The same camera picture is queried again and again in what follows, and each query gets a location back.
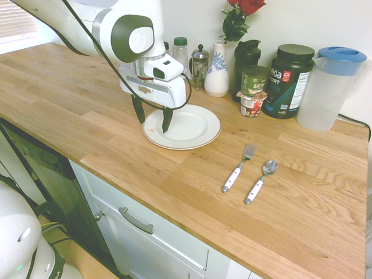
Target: white plate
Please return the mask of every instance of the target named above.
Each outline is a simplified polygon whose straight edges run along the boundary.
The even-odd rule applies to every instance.
[[[201,106],[185,105],[173,112],[169,129],[163,133],[163,112],[151,113],[142,126],[150,142],[168,149],[194,149],[212,142],[221,131],[219,118]]]

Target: french press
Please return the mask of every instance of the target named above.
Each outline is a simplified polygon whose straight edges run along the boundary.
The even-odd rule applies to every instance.
[[[209,53],[203,50],[203,45],[198,45],[190,59],[190,69],[192,74],[192,85],[195,86],[196,90],[204,88],[204,80],[207,75],[209,68]]]

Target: window blinds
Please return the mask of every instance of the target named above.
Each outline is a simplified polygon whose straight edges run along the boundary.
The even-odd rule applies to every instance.
[[[10,0],[0,0],[0,44],[38,36],[35,18]]]

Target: metal drawer pull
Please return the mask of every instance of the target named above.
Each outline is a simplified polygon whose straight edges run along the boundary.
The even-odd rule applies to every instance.
[[[144,231],[145,233],[153,234],[153,225],[152,224],[145,225],[137,221],[135,218],[133,218],[132,216],[128,214],[128,208],[119,208],[119,212],[132,225],[136,226],[137,228]]]
[[[95,216],[94,216],[94,220],[96,222],[100,221],[101,217],[104,216],[105,214],[102,212],[102,211],[99,211],[99,213],[97,213]]]

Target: plastic pitcher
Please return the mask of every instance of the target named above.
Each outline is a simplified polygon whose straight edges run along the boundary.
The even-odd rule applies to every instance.
[[[367,56],[350,48],[322,48],[313,58],[314,68],[297,115],[297,122],[313,131],[332,128],[346,98],[360,85]]]

